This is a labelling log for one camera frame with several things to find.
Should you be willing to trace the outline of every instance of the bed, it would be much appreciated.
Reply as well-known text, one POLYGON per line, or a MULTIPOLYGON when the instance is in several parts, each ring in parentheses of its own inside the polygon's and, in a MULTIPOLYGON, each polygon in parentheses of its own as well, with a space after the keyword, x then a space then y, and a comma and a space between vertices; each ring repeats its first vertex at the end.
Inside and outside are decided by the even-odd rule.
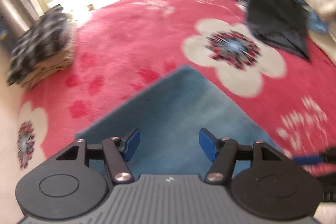
POLYGON ((244 16, 234 0, 122 0, 94 11, 76 30, 73 65, 23 95, 18 142, 30 149, 18 153, 21 175, 185 64, 238 104, 288 157, 336 145, 335 66, 308 38, 310 62, 255 40, 244 16), (208 37, 221 30, 255 42, 259 52, 250 66, 210 58, 208 37))

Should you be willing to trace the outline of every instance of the folded blue fabric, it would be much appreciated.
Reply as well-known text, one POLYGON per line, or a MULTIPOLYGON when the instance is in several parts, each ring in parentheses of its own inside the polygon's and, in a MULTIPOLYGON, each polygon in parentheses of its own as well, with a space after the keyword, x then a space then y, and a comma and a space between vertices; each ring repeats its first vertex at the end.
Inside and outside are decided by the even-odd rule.
MULTIPOLYGON (((207 128, 216 137, 233 138, 240 144, 264 140, 278 148, 225 93, 189 66, 138 94, 76 138, 89 144, 100 143, 111 136, 123 137, 133 128, 141 132, 139 147, 128 163, 135 177, 140 174, 204 176, 211 163, 199 145, 201 128, 207 128)), ((249 164, 237 164, 235 173, 249 164)), ((90 167, 105 173, 99 161, 90 162, 90 167)))

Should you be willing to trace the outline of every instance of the stack of folded clothes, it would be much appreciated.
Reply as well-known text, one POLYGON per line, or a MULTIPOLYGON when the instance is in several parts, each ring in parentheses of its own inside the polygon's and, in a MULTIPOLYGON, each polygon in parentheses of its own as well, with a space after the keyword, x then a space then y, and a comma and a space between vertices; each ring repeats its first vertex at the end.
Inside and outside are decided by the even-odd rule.
POLYGON ((45 13, 17 42, 11 53, 7 83, 31 89, 73 61, 72 30, 63 7, 45 13))

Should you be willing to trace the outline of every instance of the brown folded fabric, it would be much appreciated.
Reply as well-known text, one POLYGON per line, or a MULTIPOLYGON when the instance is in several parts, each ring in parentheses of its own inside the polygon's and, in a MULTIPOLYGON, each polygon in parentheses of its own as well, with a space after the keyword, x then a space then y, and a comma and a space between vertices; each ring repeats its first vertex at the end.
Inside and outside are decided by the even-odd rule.
POLYGON ((17 82, 21 87, 30 90, 39 81, 52 75, 53 73, 63 70, 73 62, 73 42, 68 44, 58 53, 37 63, 34 70, 29 73, 23 80, 17 82))

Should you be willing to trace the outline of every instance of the flower center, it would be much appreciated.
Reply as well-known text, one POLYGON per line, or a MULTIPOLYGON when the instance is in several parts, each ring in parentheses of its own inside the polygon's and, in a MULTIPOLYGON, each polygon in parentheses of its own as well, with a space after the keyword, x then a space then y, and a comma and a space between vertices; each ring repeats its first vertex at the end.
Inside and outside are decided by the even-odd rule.
POLYGON ((211 58, 225 60, 237 69, 254 66, 261 55, 260 48, 248 37, 239 32, 217 32, 208 37, 210 45, 206 47, 214 54, 211 58))

